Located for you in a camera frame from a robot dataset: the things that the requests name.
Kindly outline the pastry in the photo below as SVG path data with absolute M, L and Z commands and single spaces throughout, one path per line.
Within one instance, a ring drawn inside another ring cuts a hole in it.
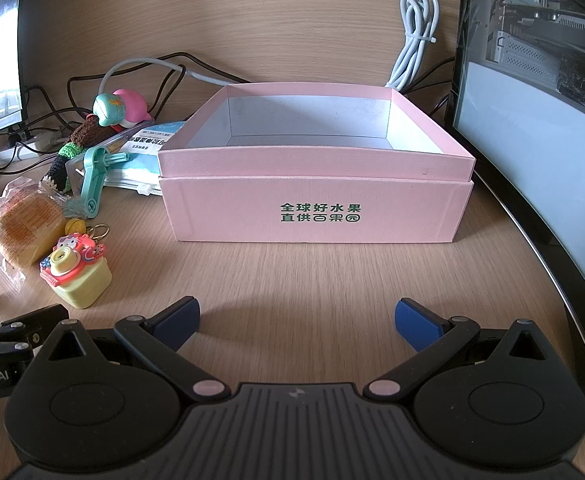
M 19 292 L 31 266 L 65 232 L 67 197 L 26 177 L 8 182 L 0 196 L 0 283 Z

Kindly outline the yellow toy camera keychain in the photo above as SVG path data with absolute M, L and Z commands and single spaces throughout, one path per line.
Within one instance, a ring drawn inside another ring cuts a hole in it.
M 88 226 L 84 220 L 70 219 L 65 234 L 40 262 L 40 277 L 76 309 L 91 307 L 111 284 L 106 246 L 102 244 L 109 232 L 107 224 Z

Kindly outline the blue white tissue pack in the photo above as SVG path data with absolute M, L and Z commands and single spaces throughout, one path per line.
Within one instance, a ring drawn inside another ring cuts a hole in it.
M 166 122 L 138 130 L 120 148 L 121 153 L 129 154 L 128 159 L 110 167 L 105 184 L 140 195 L 160 196 L 158 153 L 184 125 L 185 122 Z

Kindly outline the teal plastic clip tool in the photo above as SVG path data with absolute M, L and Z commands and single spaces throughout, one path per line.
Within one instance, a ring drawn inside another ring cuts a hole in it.
M 128 153 L 110 153 L 103 146 L 89 148 L 84 155 L 84 178 L 78 197 L 67 200 L 66 218 L 94 219 L 98 215 L 102 188 L 110 167 L 126 162 Z

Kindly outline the crocheted doll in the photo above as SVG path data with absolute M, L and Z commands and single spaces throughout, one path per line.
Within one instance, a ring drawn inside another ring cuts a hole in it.
M 98 117 L 94 114 L 88 114 L 84 122 L 70 134 L 69 141 L 60 148 L 52 166 L 42 177 L 41 183 L 44 188 L 50 192 L 68 193 L 70 184 L 66 163 L 120 131 L 121 127 L 118 125 L 114 127 L 99 125 Z

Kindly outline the pink and teal toy figure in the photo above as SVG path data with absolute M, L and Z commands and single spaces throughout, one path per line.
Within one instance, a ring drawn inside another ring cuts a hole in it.
M 132 128 L 140 122 L 151 120 L 145 98 L 140 93 L 128 89 L 118 89 L 96 96 L 93 114 L 97 116 L 102 127 Z

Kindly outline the white power strip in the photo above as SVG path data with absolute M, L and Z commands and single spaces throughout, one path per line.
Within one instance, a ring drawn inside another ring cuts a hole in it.
M 12 148 L 3 148 L 0 151 L 0 166 L 10 162 L 21 162 L 38 156 L 54 154 L 68 140 L 68 136 L 60 136 L 49 131 L 31 140 L 19 141 Z

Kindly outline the pink cardboard box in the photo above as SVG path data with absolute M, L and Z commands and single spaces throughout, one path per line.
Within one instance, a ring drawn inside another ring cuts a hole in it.
M 449 243 L 475 160 L 398 91 L 260 82 L 215 93 L 160 148 L 190 242 Z

